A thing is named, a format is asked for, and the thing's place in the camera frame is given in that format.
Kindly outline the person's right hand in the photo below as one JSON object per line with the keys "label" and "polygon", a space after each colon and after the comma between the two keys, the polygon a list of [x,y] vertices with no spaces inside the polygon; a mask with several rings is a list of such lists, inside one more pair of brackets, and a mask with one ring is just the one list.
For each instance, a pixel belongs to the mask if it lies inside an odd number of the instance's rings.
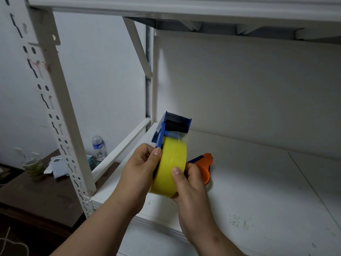
{"label": "person's right hand", "polygon": [[178,206],[178,218],[181,230],[189,241],[195,233],[217,230],[217,224],[203,184],[201,172],[196,164],[186,163],[186,191],[174,195]]}

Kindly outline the blue and orange tape dispenser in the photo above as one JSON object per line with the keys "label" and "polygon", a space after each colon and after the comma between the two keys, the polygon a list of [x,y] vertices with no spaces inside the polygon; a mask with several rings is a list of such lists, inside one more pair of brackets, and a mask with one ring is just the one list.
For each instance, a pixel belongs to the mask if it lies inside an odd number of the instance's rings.
{"label": "blue and orange tape dispenser", "polygon": [[[165,137],[171,137],[176,140],[183,139],[190,130],[191,121],[192,119],[166,111],[162,116],[151,141],[156,144],[156,147],[162,148]],[[207,185],[210,182],[210,169],[213,164],[212,154],[202,154],[190,160],[189,163],[194,163],[198,166],[201,172],[202,181],[204,185]]]}

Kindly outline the person's left hand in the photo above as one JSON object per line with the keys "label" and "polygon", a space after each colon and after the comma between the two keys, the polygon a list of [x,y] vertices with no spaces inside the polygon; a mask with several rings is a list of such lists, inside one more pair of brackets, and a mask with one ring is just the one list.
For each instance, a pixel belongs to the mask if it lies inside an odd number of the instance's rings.
{"label": "person's left hand", "polygon": [[124,166],[113,196],[121,207],[135,216],[141,211],[152,185],[149,175],[149,144],[138,146]]}

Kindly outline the dark wooden side table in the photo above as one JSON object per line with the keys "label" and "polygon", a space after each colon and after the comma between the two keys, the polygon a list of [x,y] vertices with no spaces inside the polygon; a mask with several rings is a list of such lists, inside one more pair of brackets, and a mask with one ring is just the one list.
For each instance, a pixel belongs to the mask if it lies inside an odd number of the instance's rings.
{"label": "dark wooden side table", "polygon": [[68,176],[31,176],[0,163],[0,234],[63,240],[84,221],[82,203]]}

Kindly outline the white metal shelving rack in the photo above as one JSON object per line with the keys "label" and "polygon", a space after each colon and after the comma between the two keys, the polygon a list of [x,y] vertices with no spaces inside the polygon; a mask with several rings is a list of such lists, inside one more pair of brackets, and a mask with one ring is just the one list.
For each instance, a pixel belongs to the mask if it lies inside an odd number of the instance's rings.
{"label": "white metal shelving rack", "polygon": [[[192,118],[188,159],[213,154],[208,194],[221,229],[248,255],[341,256],[341,162],[278,145],[228,138],[232,124],[285,127],[341,153],[341,0],[3,0],[42,95],[59,150],[89,217],[118,182],[125,161],[99,191],[95,182],[143,131],[156,130],[165,103]],[[151,116],[91,171],[86,163],[56,45],[53,11],[122,16],[146,77]]]}

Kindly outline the person's left forearm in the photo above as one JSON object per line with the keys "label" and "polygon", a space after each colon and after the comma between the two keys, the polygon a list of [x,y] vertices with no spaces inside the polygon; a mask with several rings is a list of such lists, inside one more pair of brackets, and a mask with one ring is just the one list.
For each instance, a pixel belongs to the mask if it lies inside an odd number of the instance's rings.
{"label": "person's left forearm", "polygon": [[134,216],[130,204],[106,201],[50,256],[117,256]]}

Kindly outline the person's right forearm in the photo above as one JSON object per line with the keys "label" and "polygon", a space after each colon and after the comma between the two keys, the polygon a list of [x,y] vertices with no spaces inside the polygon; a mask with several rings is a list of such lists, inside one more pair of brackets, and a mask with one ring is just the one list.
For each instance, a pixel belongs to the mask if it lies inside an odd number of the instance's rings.
{"label": "person's right forearm", "polygon": [[195,233],[189,239],[198,256],[245,256],[219,229]]}

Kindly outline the clear plastic water bottle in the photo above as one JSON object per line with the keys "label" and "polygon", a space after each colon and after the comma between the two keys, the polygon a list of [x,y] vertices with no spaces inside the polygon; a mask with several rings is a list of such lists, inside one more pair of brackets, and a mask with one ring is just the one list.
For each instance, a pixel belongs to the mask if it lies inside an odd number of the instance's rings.
{"label": "clear plastic water bottle", "polygon": [[92,138],[92,147],[96,154],[96,160],[102,162],[107,157],[105,142],[100,135],[94,135]]}

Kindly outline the white paper box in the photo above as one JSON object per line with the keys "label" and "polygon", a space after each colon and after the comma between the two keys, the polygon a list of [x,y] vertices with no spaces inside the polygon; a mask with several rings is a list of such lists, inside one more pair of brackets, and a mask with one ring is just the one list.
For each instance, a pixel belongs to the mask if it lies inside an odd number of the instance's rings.
{"label": "white paper box", "polygon": [[45,175],[53,175],[54,179],[68,176],[67,165],[61,155],[52,157],[48,167],[43,172]]}

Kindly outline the glass jar with green liquid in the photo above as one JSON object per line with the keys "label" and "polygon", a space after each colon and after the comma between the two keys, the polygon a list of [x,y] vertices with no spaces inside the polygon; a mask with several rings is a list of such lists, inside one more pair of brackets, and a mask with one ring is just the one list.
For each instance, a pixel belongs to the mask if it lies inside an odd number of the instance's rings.
{"label": "glass jar with green liquid", "polygon": [[24,155],[24,159],[21,162],[23,169],[32,176],[41,174],[45,170],[43,161],[39,154],[32,153],[32,155]]}

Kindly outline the yellow tape roll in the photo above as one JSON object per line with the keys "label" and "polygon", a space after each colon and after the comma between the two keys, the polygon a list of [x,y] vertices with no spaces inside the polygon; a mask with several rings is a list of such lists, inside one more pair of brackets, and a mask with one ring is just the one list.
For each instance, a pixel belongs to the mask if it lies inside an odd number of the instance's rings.
{"label": "yellow tape roll", "polygon": [[183,139],[165,137],[162,144],[162,156],[153,178],[149,193],[171,198],[177,192],[172,176],[173,168],[184,172],[187,147]]}

